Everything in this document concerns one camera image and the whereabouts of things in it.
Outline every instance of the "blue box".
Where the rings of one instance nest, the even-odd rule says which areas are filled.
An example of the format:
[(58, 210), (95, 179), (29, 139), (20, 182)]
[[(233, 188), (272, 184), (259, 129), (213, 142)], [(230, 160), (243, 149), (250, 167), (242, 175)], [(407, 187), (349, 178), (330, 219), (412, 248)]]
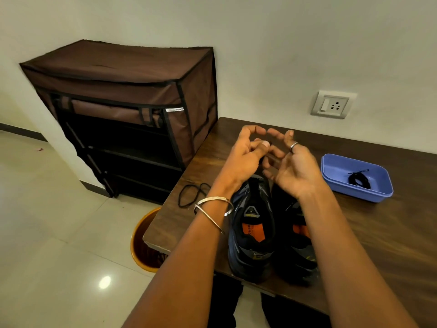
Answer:
[[(365, 171), (371, 189), (349, 184), (350, 173)], [(368, 162), (350, 159), (348, 157), (325, 154), (321, 163), (322, 176), (331, 190), (351, 195), (370, 202), (381, 202), (393, 195), (393, 186), (385, 168)]]

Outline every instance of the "tiled floor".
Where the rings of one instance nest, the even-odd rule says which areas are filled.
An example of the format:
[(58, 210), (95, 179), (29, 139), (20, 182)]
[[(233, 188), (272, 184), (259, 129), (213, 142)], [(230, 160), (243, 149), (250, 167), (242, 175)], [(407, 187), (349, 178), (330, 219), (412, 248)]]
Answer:
[[(0, 131), (0, 328), (120, 327), (153, 277), (129, 242), (155, 207), (87, 191), (48, 143)], [(235, 318), (268, 327), (258, 292)]]

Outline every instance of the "person's right hand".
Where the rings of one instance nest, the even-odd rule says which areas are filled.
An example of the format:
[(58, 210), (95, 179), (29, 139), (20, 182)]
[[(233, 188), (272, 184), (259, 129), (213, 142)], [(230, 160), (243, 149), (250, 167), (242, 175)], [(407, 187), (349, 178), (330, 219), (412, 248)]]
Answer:
[[(270, 128), (267, 133), (282, 140), (287, 147), (295, 143), (293, 130), (288, 130), (283, 135), (276, 129)], [(301, 199), (305, 195), (327, 188), (328, 185), (322, 177), (316, 159), (305, 146), (297, 144), (293, 147), (293, 153), (286, 154), (272, 145), (269, 152), (275, 155), (279, 162), (266, 156), (263, 160), (264, 175), (275, 181), (288, 194)], [(268, 170), (271, 166), (278, 170), (277, 175)]]

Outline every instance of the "black sneaker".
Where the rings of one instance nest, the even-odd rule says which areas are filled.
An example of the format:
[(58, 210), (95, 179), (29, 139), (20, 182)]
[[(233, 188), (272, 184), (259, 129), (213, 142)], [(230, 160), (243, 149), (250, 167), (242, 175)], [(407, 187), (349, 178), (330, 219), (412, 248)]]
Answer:
[(317, 260), (299, 202), (274, 184), (272, 206), (277, 230), (275, 270), (286, 281), (310, 283), (318, 270)]
[(229, 266), (235, 276), (246, 281), (264, 281), (271, 273), (275, 235), (268, 180), (252, 175), (231, 201), (234, 211), (230, 218)]

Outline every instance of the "orange bucket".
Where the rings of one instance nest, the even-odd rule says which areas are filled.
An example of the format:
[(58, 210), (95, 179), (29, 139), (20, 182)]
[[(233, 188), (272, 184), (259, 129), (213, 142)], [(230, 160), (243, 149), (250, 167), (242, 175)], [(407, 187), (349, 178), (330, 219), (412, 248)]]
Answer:
[(131, 237), (132, 258), (142, 269), (152, 273), (156, 273), (158, 271), (158, 268), (164, 263), (167, 255), (149, 248), (142, 240), (142, 237), (160, 209), (161, 208), (158, 207), (148, 212), (138, 222)]

